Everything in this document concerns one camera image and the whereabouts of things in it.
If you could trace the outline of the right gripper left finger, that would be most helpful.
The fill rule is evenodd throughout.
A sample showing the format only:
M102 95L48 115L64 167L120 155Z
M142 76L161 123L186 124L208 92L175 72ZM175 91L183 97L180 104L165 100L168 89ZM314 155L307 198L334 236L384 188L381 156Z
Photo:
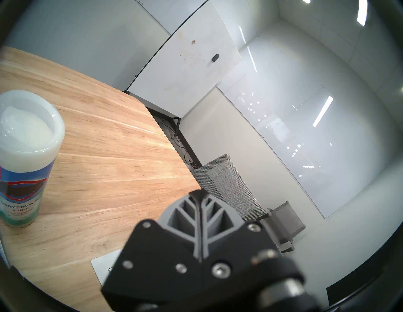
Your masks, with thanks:
M112 309L206 308L205 203L195 190L136 225L101 289Z

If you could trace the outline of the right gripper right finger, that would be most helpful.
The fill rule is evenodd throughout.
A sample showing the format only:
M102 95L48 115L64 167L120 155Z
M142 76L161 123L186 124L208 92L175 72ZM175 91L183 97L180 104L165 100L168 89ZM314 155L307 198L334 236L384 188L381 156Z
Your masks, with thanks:
M260 252L281 252L260 221L244 221L239 213L208 192L200 192L200 278L218 284L247 270Z

